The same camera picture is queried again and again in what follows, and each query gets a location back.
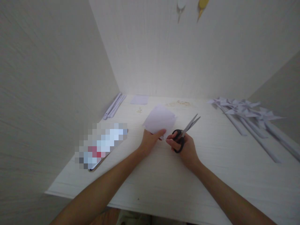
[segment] left hand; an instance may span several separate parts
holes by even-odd
[[[163,136],[166,132],[166,129],[158,131],[156,134],[152,134],[147,130],[144,130],[144,135],[140,147],[138,150],[142,152],[145,156],[149,155],[151,149],[154,147],[157,140]]]

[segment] scissor blade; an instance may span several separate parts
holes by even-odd
[[[192,126],[194,126],[195,125],[195,123],[198,121],[200,119],[200,117],[198,118],[198,119],[196,119],[192,124],[191,124],[191,126],[188,128],[188,130],[189,129],[191,129],[192,128]]]
[[[188,123],[187,127],[182,131],[182,137],[184,137],[185,133],[188,131],[188,129],[191,127],[192,123],[194,122],[194,119],[197,117],[198,114],[195,115],[195,117]]]

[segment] hand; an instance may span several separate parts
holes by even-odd
[[[176,143],[173,138],[175,138],[177,135],[177,131],[174,134],[171,134],[167,137],[166,142],[172,147],[172,150],[176,149],[179,150],[181,145]],[[189,136],[187,133],[184,135],[184,146],[182,151],[179,153],[183,164],[191,171],[193,171],[193,168],[198,165],[200,162],[194,140],[191,136]]]
[[[152,134],[147,130],[144,130],[144,135],[140,147],[138,150],[143,153],[144,156],[149,155],[151,149],[154,147],[157,140],[163,136],[166,132],[166,129],[158,131],[156,134]]]

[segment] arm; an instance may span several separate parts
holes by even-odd
[[[169,135],[166,142],[172,149],[179,149],[180,145],[172,140],[175,136],[176,133]],[[275,224],[269,217],[236,193],[200,162],[196,153],[194,140],[191,136],[185,134],[184,139],[185,145],[180,152],[180,157],[184,165],[203,183],[233,225]]]
[[[51,222],[51,225],[90,224],[100,214],[135,167],[150,153],[166,130],[144,131],[141,145],[126,159],[80,192]]]

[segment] scissors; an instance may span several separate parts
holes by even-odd
[[[174,130],[172,134],[174,134],[177,131],[177,135],[176,137],[173,138],[174,141],[176,141],[178,144],[181,144],[181,147],[179,150],[174,149],[174,151],[176,153],[180,153],[183,149],[184,146],[184,135],[185,133],[192,127],[194,126],[194,124],[200,119],[200,117],[198,117],[196,120],[195,118],[197,117],[198,114],[195,115],[195,117],[189,122],[189,124],[187,125],[187,127],[182,131],[182,130]]]

